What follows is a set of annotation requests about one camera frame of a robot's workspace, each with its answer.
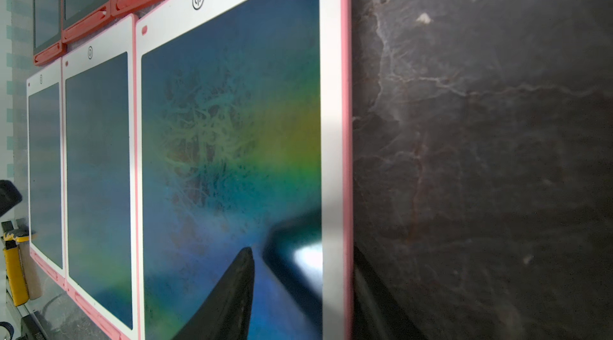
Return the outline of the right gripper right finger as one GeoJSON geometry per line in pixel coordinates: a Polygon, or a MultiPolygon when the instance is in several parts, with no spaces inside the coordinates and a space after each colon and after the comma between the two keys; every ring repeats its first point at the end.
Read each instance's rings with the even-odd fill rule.
{"type": "Polygon", "coordinates": [[[353,339],[426,339],[354,246],[353,339]]]}

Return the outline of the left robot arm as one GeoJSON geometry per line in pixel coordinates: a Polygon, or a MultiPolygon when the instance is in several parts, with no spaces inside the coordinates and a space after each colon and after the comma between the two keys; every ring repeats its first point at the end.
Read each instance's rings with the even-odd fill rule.
{"type": "Polygon", "coordinates": [[[22,202],[22,194],[10,180],[0,180],[0,217],[22,202]]]}

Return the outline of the pink writing tablet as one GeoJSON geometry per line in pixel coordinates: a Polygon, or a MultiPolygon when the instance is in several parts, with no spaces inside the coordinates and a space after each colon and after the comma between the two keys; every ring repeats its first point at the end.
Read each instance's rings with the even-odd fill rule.
{"type": "Polygon", "coordinates": [[[112,339],[138,336],[133,279],[134,30],[130,15],[63,67],[68,291],[112,339]]]}
{"type": "Polygon", "coordinates": [[[62,61],[26,81],[30,255],[65,289],[62,211],[62,61]]]}
{"type": "Polygon", "coordinates": [[[350,0],[165,0],[137,22],[143,339],[240,252],[250,339],[351,336],[350,0]]]}

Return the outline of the red writing tablet top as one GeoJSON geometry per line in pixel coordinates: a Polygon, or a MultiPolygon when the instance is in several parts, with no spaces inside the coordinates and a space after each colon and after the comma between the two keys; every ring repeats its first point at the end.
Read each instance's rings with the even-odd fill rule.
{"type": "Polygon", "coordinates": [[[35,66],[46,65],[63,52],[61,4],[61,0],[33,0],[35,66]]]}

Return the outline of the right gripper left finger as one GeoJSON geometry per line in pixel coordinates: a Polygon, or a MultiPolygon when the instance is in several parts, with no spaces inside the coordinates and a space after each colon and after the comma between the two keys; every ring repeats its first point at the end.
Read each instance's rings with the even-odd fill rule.
{"type": "Polygon", "coordinates": [[[198,311],[175,339],[246,340],[252,313],[255,262],[242,248],[198,311]]]}

